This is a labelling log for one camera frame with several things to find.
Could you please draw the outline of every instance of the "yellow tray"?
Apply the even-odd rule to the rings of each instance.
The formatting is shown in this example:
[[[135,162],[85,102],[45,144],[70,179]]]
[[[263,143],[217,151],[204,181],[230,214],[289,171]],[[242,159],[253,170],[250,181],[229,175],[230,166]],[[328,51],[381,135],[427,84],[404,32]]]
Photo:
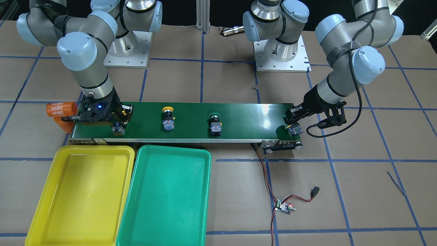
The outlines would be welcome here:
[[[127,146],[60,148],[25,245],[115,245],[134,157]]]

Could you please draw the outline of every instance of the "light blue joint cap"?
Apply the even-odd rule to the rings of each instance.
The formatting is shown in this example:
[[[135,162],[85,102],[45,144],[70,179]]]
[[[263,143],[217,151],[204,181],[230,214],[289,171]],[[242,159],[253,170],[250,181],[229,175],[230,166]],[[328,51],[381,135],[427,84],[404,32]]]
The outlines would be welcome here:
[[[97,46],[84,32],[71,32],[58,41],[56,46],[62,63],[73,71],[89,68],[97,58]]]
[[[258,33],[257,25],[255,24],[255,20],[248,11],[243,14],[243,26],[244,33],[246,34],[246,37],[249,41],[260,41],[260,34]]]
[[[20,34],[21,38],[24,39],[24,41],[33,45],[44,46],[35,38],[35,36],[33,36],[33,33],[31,32],[29,25],[27,23],[28,14],[29,13],[20,14],[20,16],[18,17],[17,20],[18,33]]]
[[[308,21],[308,7],[298,0],[284,0],[282,2],[284,11],[293,19],[306,23]]]
[[[91,0],[92,11],[111,12],[118,5],[120,0]]]
[[[316,27],[316,38],[319,41],[319,44],[322,43],[323,39],[332,31],[332,29],[343,21],[345,21],[345,19],[339,14],[332,14],[324,18]]]
[[[385,61],[375,48],[363,46],[354,51],[352,66],[358,82],[360,84],[369,84],[384,72]]]
[[[150,24],[149,32],[158,32],[161,29],[161,23],[163,20],[163,5],[161,2],[156,1],[155,13],[153,14],[152,23]]]
[[[384,46],[396,42],[402,36],[402,33],[404,33],[404,22],[401,20],[401,18],[395,15],[392,15],[392,17],[396,21],[395,33],[393,33],[392,38]]]
[[[114,33],[114,39],[115,39],[115,34],[117,33],[118,25],[115,19],[110,14],[101,10],[97,10],[97,11],[93,11],[88,16],[90,15],[95,15],[100,19],[102,19],[104,22],[106,22],[106,24],[108,24],[108,26],[111,28],[112,32]]]

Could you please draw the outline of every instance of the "mounting plate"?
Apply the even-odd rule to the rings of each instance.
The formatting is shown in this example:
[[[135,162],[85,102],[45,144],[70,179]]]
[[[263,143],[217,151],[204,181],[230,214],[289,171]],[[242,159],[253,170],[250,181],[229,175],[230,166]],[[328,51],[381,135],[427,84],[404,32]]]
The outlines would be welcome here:
[[[112,56],[108,54],[104,64],[106,67],[146,68],[149,63],[149,52],[152,44],[151,32],[133,31],[138,39],[139,46],[129,56]]]
[[[311,71],[302,36],[299,37],[298,51],[295,58],[289,62],[278,62],[270,58],[264,52],[266,43],[267,40],[253,42],[253,52],[258,72],[306,73],[308,70]]]

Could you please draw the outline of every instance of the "plastic tray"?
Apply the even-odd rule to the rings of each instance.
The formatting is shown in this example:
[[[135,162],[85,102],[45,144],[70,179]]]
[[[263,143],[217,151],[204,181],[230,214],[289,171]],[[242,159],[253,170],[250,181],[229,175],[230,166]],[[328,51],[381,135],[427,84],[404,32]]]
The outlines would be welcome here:
[[[60,148],[25,245],[115,245],[134,157],[126,146]]]
[[[210,170],[208,151],[141,147],[117,245],[205,245]]]

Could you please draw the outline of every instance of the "metal post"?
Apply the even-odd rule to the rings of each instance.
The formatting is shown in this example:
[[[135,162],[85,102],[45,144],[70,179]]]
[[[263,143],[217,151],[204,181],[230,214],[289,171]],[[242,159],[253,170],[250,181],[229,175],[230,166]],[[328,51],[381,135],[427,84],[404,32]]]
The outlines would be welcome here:
[[[421,39],[428,40],[437,31],[437,19],[420,35]]]
[[[197,22],[196,28],[205,32],[209,32],[209,1],[210,0],[196,0],[197,8]]]

